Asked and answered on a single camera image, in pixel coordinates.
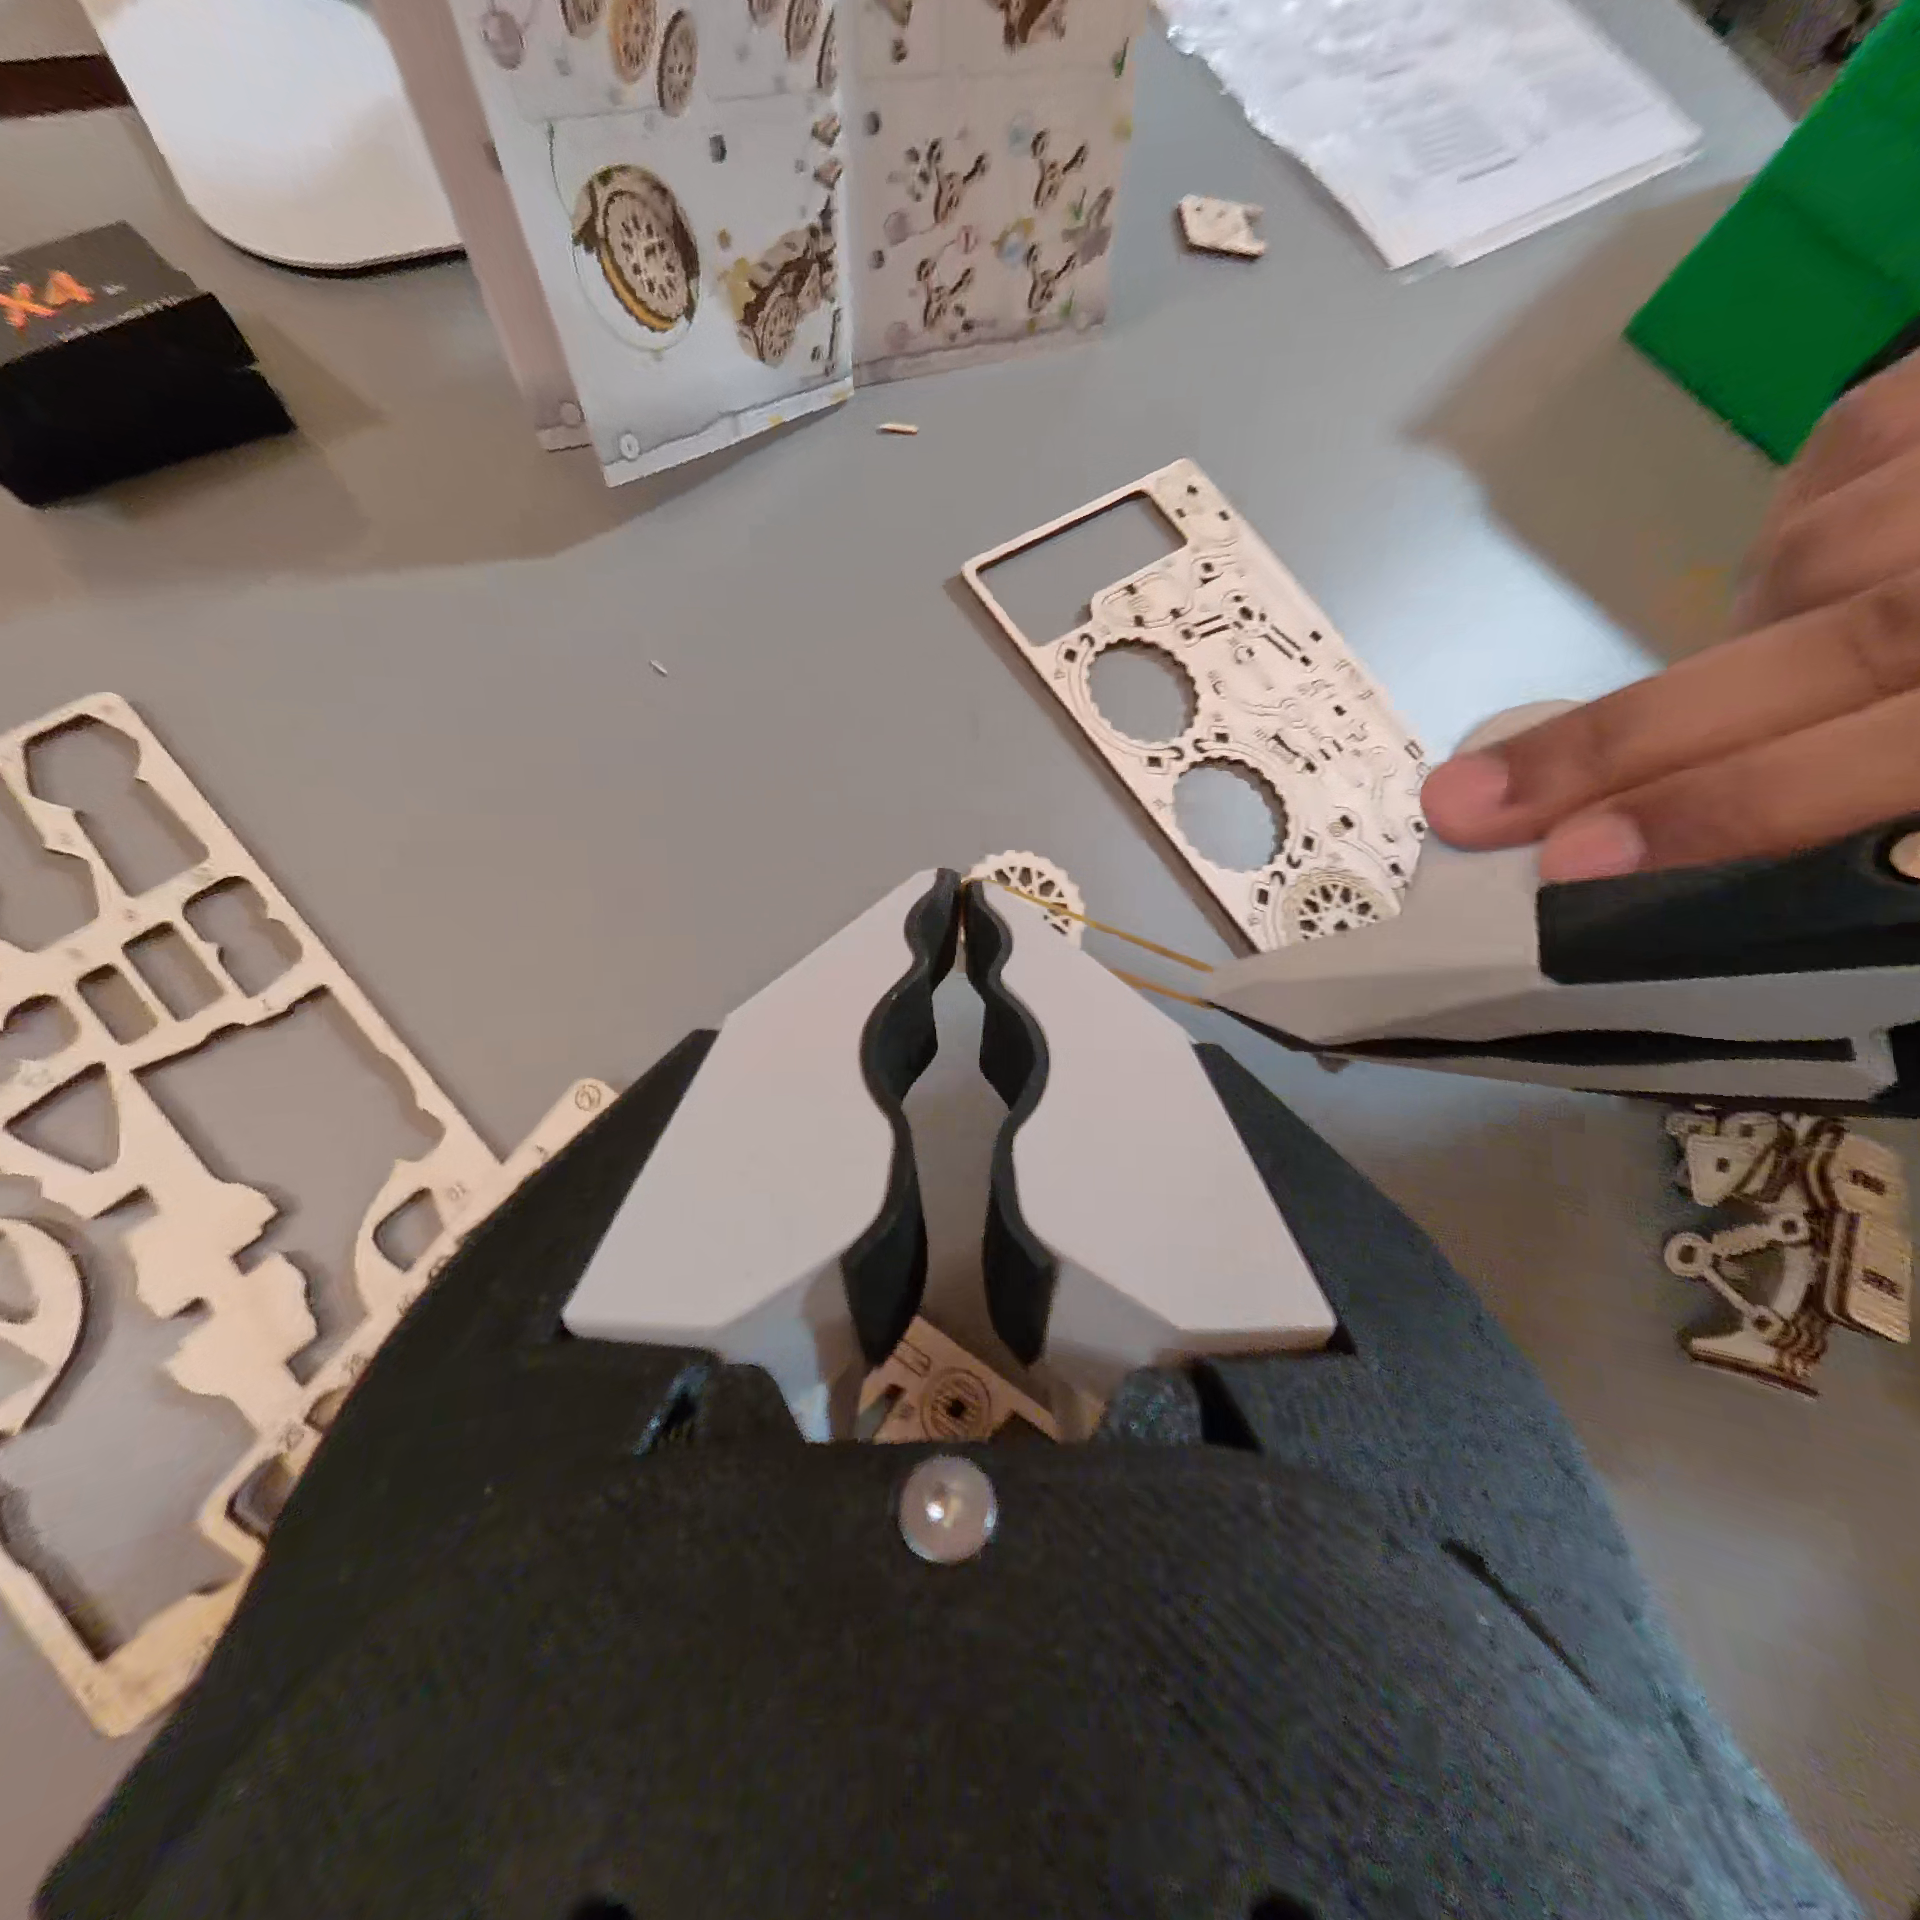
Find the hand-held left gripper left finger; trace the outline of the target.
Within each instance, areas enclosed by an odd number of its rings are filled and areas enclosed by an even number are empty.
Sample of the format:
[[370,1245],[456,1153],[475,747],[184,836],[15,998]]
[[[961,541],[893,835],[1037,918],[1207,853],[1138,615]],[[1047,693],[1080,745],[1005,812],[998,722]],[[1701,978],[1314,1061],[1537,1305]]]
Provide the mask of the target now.
[[746,1365],[879,1365],[920,1308],[904,1098],[939,1038],[961,879],[910,875],[722,1022],[562,1313]]

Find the white printed paper sheet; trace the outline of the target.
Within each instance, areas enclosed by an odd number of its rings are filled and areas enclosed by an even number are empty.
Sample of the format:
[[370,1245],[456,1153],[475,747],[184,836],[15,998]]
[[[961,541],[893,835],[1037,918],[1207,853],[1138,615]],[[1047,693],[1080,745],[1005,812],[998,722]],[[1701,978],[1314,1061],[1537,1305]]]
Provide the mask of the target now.
[[1563,3],[1165,3],[1387,270],[1467,266],[1690,162],[1701,129]]

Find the small wooden model assembly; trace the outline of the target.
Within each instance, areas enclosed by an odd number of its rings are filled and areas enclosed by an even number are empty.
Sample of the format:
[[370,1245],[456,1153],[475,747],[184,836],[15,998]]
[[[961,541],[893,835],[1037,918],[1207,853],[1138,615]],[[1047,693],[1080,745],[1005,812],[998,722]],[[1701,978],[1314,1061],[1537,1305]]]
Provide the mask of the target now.
[[1669,1110],[1664,1133],[1703,1213],[1664,1268],[1718,1313],[1681,1334],[1696,1366],[1809,1398],[1832,1333],[1913,1342],[1913,1187],[1889,1143],[1838,1116],[1710,1107]]

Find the green plastic bin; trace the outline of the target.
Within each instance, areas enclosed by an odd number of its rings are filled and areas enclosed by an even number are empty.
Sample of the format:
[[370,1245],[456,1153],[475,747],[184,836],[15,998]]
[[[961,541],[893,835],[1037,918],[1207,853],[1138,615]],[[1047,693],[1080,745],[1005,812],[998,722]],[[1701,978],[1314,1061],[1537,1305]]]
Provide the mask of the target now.
[[1918,4],[1882,17],[1799,129],[1623,330],[1787,463],[1834,397],[1915,347]]

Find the wooden sheet with round holes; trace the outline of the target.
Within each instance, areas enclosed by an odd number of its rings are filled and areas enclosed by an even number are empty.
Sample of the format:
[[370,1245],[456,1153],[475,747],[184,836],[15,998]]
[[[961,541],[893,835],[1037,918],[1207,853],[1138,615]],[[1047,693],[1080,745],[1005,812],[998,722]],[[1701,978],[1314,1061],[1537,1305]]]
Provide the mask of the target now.
[[[989,571],[1125,505],[1171,549],[1032,638]],[[1393,918],[1425,839],[1423,747],[1325,611],[1190,460],[1154,469],[961,565],[961,581],[1139,813],[1257,953]],[[1270,850],[1192,844],[1177,788],[1224,773],[1263,793]]]

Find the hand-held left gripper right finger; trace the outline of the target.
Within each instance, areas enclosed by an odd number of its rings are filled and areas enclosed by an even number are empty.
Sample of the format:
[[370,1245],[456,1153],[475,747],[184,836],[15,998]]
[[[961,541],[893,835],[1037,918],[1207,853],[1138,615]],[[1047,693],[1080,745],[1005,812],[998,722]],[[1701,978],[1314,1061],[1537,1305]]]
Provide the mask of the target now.
[[1005,1116],[982,1279],[1021,1365],[1317,1353],[1336,1319],[1199,1050],[1027,900],[963,892],[978,1068]]

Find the person's right hand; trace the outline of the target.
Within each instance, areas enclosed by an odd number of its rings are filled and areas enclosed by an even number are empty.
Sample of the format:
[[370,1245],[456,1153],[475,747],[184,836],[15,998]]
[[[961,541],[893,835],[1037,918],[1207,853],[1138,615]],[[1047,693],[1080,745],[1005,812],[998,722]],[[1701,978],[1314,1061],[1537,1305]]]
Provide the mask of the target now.
[[1915,813],[1918,355],[1846,390],[1751,549],[1726,643],[1423,785],[1462,850],[1547,883],[1781,857]]

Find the folded instruction booklet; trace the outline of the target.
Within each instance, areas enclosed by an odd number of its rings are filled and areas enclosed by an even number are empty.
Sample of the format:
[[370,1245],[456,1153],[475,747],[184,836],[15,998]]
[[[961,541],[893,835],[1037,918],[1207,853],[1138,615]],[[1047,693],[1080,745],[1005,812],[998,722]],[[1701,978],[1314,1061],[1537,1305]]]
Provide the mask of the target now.
[[1147,4],[376,4],[543,443],[610,487],[1096,330]]

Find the wooden gear wheel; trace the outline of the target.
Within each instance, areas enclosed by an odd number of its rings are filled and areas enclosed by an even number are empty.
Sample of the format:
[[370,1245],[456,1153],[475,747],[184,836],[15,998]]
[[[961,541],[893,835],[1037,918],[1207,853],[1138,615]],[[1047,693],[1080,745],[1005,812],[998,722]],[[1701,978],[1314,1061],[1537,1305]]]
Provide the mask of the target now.
[[967,873],[967,879],[1018,897],[1027,905],[1035,905],[1045,921],[1059,933],[1066,943],[1083,943],[1086,903],[1066,870],[1049,857],[1008,847],[979,857]]

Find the black box with orange print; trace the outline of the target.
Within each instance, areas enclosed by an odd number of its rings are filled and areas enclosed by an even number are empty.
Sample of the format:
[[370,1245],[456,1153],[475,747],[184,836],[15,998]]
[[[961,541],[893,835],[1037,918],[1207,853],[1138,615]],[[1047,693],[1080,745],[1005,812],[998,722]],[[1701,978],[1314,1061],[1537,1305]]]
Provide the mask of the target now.
[[1,485],[49,508],[294,431],[225,306],[130,223],[1,259]]

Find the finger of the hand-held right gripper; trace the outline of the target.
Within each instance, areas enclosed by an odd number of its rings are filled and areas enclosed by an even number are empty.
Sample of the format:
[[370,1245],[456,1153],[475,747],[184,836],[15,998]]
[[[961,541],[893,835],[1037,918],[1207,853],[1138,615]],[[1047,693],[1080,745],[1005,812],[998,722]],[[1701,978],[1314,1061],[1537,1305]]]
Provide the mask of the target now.
[[1841,1017],[1787,1013],[1787,980],[1560,988],[1537,962],[1534,847],[1432,847],[1393,918],[1246,958],[1210,973],[1210,1006],[1317,1050],[1365,1039],[1536,1034],[1674,1034],[1718,1039],[1845,1038]]
[[1825,1039],[1718,1039],[1661,1030],[1547,1030],[1498,1039],[1365,1039],[1339,1058],[1503,1083],[1753,1107],[1902,1108],[1903,1034]]

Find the white paper pile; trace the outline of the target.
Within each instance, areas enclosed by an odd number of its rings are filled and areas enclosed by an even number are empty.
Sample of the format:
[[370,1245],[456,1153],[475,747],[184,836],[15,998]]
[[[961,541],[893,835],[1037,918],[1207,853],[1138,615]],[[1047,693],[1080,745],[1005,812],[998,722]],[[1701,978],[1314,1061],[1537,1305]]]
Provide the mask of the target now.
[[184,203],[297,271],[464,247],[371,4],[85,3]]

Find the large emptied wooden parts sheet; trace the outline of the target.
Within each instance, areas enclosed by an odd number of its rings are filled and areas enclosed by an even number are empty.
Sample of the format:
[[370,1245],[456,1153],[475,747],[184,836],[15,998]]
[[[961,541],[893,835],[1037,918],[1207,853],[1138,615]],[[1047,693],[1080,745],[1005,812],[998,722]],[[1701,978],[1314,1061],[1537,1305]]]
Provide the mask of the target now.
[[[121,879],[79,807],[37,791],[32,749],[73,725],[102,725],[130,745],[134,787],[199,847],[177,873]],[[134,1298],[183,1324],[163,1373],[193,1398],[225,1403],[250,1437],[195,1516],[230,1574],[159,1610],[121,1649],[94,1651],[51,1589],[5,1549],[5,1614],[94,1732],[114,1739],[179,1698],[233,1618],[263,1551],[233,1516],[245,1476],[298,1476],[320,1439],[307,1410],[354,1381],[417,1295],[427,1254],[392,1259],[376,1245],[382,1225],[425,1201],[456,1239],[497,1198],[503,1163],[127,701],[98,693],[8,729],[1,767],[37,850],[81,867],[90,908],[40,949],[5,942],[5,1023],[29,1039],[5,1062],[5,1178],[67,1228],[134,1210],[122,1236]],[[397,1077],[427,1143],[374,1188],[352,1244],[359,1319],[342,1356],[302,1381],[298,1358],[320,1334],[306,1279],[283,1254],[248,1262],[273,1207],[203,1161],[162,1110],[153,1077],[311,1001],[342,1014],[374,1065]]]

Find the tan rubber band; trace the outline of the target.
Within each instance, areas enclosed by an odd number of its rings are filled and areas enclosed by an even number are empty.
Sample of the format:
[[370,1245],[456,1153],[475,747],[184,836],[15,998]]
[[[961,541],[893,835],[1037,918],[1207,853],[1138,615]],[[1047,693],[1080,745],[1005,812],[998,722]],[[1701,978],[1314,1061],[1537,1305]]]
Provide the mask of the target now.
[[[1072,927],[1074,939],[1079,939],[1083,930],[1093,930],[1109,943],[1125,943],[1195,975],[1210,975],[1216,971],[1216,965],[1199,955],[1165,947],[1129,927],[1119,927],[1110,921],[1090,917],[1075,892],[1059,892],[1058,887],[1051,887],[1049,892],[1035,892],[1031,885],[1017,885],[1011,875],[998,870],[970,873],[963,878],[963,887],[976,893],[984,889],[989,893],[1001,893],[1023,905],[1032,905],[1041,915],[1045,924],[1054,926],[1055,930],[1064,933],[1066,927]],[[1210,997],[1207,991],[1175,990],[1159,978],[1139,975],[1136,971],[1126,971],[1125,967],[1110,967],[1110,971],[1114,973],[1114,978],[1119,978],[1119,982],[1134,990],[1159,994],[1168,1001],[1178,1001],[1183,1006],[1210,1006]]]

